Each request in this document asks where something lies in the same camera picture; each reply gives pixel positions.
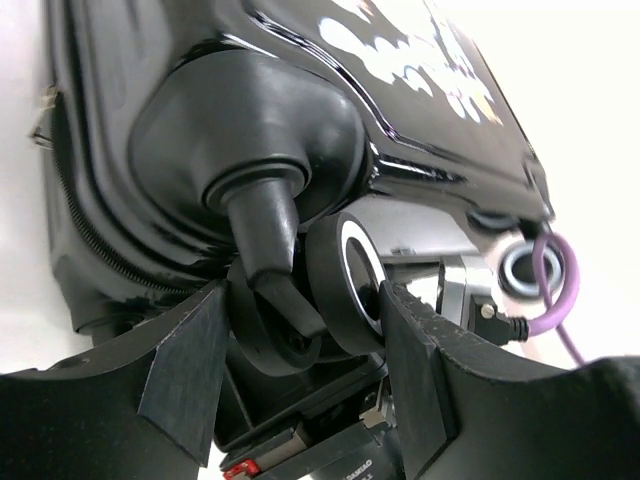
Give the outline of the black space-print kids suitcase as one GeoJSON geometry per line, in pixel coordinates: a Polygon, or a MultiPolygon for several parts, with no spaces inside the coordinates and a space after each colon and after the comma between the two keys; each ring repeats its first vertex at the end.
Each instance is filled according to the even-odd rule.
{"type": "Polygon", "coordinates": [[[475,42],[439,1],[45,1],[53,276],[74,332],[133,327],[236,259],[279,329],[277,374],[319,360],[294,276],[341,211],[380,256],[425,259],[447,216],[474,249],[554,216],[546,174],[475,42]]]}

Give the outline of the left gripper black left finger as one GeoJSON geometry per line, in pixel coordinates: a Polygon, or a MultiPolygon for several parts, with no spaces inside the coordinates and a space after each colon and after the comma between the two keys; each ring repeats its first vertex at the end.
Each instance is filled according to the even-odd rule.
{"type": "Polygon", "coordinates": [[[1,379],[5,479],[194,479],[209,462],[227,286],[46,370],[1,379]]]}

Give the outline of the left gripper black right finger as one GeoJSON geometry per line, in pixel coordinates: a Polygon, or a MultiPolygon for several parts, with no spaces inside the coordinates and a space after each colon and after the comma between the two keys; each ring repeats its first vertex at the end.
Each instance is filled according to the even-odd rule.
{"type": "Polygon", "coordinates": [[[501,349],[384,282],[380,314],[410,479],[635,479],[639,361],[562,370],[501,349]]]}

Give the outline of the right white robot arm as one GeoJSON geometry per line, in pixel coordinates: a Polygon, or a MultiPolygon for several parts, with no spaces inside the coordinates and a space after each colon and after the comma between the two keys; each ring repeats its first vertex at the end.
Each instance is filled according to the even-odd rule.
{"type": "Polygon", "coordinates": [[[310,369],[271,377],[231,345],[214,428],[230,479],[402,479],[396,430],[370,420],[387,386],[381,354],[332,351],[310,369]]]}

